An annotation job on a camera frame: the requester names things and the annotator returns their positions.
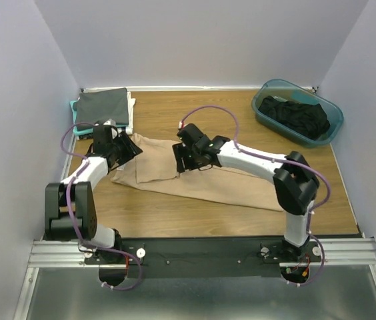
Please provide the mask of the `beige t shirt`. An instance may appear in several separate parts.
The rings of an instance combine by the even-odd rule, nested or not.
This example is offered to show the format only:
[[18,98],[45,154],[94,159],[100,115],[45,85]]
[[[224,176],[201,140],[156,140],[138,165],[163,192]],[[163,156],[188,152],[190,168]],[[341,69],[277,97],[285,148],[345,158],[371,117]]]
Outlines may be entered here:
[[171,140],[133,134],[143,152],[116,170],[112,182],[139,190],[282,212],[270,182],[236,169],[178,173]]

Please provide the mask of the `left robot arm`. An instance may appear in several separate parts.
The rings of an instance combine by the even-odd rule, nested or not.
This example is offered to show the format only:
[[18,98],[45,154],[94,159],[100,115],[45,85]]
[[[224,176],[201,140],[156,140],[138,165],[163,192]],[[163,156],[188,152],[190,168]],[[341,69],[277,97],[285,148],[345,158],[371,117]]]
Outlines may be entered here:
[[93,142],[86,154],[61,146],[81,164],[68,177],[45,188],[45,231],[48,241],[77,241],[100,253],[110,253],[136,263],[139,258],[123,250],[118,230],[98,223],[93,191],[112,170],[142,154],[142,149],[109,121],[92,127]]

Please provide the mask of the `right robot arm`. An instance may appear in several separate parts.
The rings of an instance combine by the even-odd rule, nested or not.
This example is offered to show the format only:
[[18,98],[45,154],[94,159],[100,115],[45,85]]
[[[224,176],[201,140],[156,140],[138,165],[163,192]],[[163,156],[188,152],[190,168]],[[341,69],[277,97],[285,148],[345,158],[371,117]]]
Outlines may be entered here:
[[304,157],[298,152],[278,155],[256,149],[238,149],[227,137],[208,138],[196,125],[180,124],[179,143],[173,146],[177,172],[203,167],[236,169],[274,185],[277,202],[286,214],[286,229],[281,254],[296,259],[309,243],[309,213],[314,205],[319,182]]

